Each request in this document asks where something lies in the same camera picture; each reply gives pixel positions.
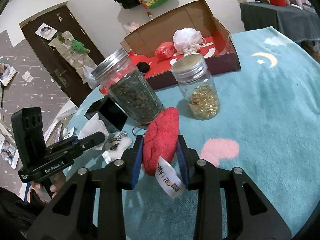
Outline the person's left hand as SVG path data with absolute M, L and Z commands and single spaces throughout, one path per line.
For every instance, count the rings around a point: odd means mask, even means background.
M 36 183 L 34 181 L 31 182 L 32 189 L 35 190 L 36 194 L 39 196 L 40 200 L 43 202 L 49 202 L 53 197 L 57 195 L 57 193 L 62 189 L 64 184 L 66 183 L 66 176 L 62 171 L 56 173 L 54 176 L 50 178 L 52 182 L 50 186 L 50 192 L 52 196 L 49 195 L 46 189 L 42 188 L 42 185 Z

